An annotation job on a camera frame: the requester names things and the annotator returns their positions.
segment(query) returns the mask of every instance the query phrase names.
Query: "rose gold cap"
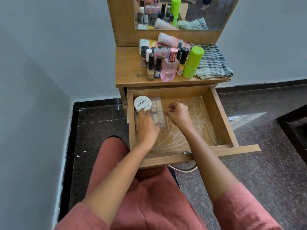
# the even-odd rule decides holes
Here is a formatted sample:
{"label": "rose gold cap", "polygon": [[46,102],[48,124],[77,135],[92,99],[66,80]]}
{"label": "rose gold cap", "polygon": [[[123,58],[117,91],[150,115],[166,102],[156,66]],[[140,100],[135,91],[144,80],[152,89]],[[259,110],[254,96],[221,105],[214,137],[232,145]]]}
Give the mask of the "rose gold cap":
{"label": "rose gold cap", "polygon": [[178,49],[177,48],[172,48],[171,49],[171,54],[169,55],[169,61],[170,62],[175,62],[176,57],[177,57]]}

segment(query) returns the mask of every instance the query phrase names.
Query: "pink clothing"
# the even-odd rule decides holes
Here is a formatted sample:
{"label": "pink clothing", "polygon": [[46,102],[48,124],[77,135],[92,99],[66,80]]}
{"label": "pink clothing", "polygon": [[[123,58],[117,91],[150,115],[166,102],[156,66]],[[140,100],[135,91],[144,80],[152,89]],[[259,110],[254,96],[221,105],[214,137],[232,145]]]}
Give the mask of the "pink clothing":
{"label": "pink clothing", "polygon": [[[103,142],[86,195],[128,152],[121,139],[109,138]],[[222,229],[282,229],[241,183],[226,191],[214,203],[213,209]],[[179,190],[171,173],[163,167],[141,170],[136,174],[110,227],[88,206],[78,203],[55,227],[55,230],[64,229],[207,228]]]}

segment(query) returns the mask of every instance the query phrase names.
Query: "wooden mirror frame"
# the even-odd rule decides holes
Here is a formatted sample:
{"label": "wooden mirror frame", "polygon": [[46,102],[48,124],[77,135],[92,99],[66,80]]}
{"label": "wooden mirror frame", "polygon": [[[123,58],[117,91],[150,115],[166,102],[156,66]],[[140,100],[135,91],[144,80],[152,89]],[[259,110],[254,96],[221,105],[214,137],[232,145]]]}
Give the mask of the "wooden mirror frame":
{"label": "wooden mirror frame", "polygon": [[158,39],[160,32],[183,39],[195,44],[216,43],[229,17],[239,0],[233,7],[221,30],[191,31],[191,30],[135,30],[133,0],[107,0],[116,46],[138,46],[140,39]]}

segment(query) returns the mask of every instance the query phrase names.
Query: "pink sleeve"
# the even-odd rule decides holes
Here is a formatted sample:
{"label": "pink sleeve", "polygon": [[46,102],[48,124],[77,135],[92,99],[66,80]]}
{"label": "pink sleeve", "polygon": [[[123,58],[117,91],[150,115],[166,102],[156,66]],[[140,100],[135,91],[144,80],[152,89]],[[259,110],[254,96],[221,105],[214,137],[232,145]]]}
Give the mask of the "pink sleeve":
{"label": "pink sleeve", "polygon": [[70,212],[56,225],[54,230],[109,230],[105,221],[95,215],[92,210],[83,203],[77,203]]}
{"label": "pink sleeve", "polygon": [[242,183],[236,183],[213,205],[221,229],[282,230]]}

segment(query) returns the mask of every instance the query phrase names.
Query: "person's left hand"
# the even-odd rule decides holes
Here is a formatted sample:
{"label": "person's left hand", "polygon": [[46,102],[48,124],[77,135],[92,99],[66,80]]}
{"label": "person's left hand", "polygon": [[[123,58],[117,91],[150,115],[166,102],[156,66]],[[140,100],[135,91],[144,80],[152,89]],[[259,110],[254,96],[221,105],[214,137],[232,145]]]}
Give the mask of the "person's left hand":
{"label": "person's left hand", "polygon": [[144,114],[144,109],[142,108],[138,113],[136,122],[138,127],[137,144],[146,147],[148,151],[152,149],[160,132],[161,123],[154,125],[153,122],[150,110],[147,110]]}

